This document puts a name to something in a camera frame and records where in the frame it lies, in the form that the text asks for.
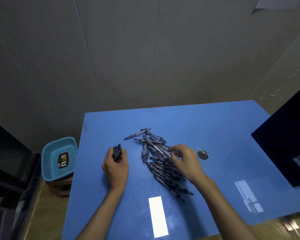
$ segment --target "basket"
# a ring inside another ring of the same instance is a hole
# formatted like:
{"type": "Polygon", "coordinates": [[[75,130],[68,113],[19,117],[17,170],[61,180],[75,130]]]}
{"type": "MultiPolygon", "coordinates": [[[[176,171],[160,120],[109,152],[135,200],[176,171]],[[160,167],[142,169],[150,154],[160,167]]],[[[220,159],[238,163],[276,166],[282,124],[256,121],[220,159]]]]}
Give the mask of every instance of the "basket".
{"type": "Polygon", "coordinates": [[[73,137],[64,137],[45,145],[41,157],[43,179],[57,180],[73,173],[77,153],[77,144],[73,137]]]}

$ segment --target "bundle of pens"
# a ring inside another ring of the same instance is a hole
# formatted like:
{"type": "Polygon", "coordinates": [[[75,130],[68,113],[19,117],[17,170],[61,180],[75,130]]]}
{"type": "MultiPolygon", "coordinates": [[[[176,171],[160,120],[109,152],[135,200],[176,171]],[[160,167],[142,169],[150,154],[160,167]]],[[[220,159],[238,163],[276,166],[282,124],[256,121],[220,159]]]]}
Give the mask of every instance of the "bundle of pens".
{"type": "Polygon", "coordinates": [[[130,139],[132,137],[141,135],[145,133],[142,139],[135,139],[137,142],[142,143],[143,151],[141,152],[141,159],[143,164],[146,164],[153,174],[153,177],[164,187],[169,189],[172,194],[183,200],[181,193],[191,193],[186,187],[180,185],[178,181],[185,181],[182,173],[177,169],[176,165],[173,163],[170,154],[168,153],[167,141],[160,136],[156,136],[149,132],[151,128],[141,129],[140,132],[133,134],[131,136],[125,137],[124,139],[130,139]]]}

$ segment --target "hand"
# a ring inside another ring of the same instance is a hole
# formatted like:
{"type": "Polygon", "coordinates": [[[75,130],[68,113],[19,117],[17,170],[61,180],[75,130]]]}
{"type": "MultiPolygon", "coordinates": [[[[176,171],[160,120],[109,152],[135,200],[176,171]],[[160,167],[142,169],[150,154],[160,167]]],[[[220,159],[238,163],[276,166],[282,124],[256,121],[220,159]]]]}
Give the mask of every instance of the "hand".
{"type": "Polygon", "coordinates": [[[120,163],[113,160],[112,152],[113,149],[110,147],[105,155],[102,164],[102,170],[108,177],[111,188],[113,190],[119,190],[121,193],[123,193],[124,189],[126,188],[129,173],[127,151],[126,149],[122,148],[122,161],[120,163]]]}
{"type": "Polygon", "coordinates": [[[190,183],[196,185],[196,182],[205,180],[208,176],[202,170],[196,152],[186,145],[174,145],[168,149],[171,159],[176,167],[183,173],[190,183]]]}

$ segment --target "forearm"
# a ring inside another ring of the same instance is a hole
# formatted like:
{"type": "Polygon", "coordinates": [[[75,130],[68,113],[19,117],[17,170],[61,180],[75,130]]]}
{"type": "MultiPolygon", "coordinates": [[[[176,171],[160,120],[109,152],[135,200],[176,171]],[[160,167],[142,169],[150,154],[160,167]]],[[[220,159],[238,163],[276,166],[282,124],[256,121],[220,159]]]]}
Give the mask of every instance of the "forearm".
{"type": "Polygon", "coordinates": [[[76,240],[103,240],[122,194],[123,190],[110,189],[76,240]]]}
{"type": "Polygon", "coordinates": [[[223,240],[258,239],[211,178],[205,176],[194,185],[204,197],[223,240]]]}

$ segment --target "floor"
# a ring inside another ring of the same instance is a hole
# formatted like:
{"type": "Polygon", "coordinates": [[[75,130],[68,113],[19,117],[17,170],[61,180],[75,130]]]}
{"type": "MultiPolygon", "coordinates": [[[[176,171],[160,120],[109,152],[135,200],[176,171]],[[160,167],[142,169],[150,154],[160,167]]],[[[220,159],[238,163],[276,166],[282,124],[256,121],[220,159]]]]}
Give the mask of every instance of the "floor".
{"type": "MultiPolygon", "coordinates": [[[[62,236],[66,217],[68,197],[55,196],[42,180],[37,191],[38,200],[33,207],[33,216],[25,230],[25,240],[59,240],[62,236]]],[[[297,240],[300,239],[300,213],[293,214],[299,229],[288,231],[280,219],[273,219],[251,227],[260,240],[297,240]]],[[[204,240],[222,240],[220,235],[203,238],[204,240]]]]}

